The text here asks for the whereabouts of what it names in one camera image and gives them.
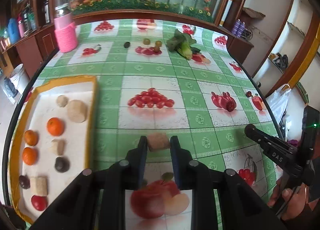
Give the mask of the right hand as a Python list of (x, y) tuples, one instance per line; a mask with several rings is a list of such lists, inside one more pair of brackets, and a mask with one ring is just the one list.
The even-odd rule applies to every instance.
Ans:
[(280, 192), (281, 180), (282, 178), (277, 180), (267, 205), (273, 207), (277, 199), (281, 196), (284, 201), (287, 202), (286, 210), (281, 215), (281, 218), (286, 221), (296, 218), (303, 211), (306, 204), (306, 185), (303, 183), (296, 193), (290, 188), (286, 188)]

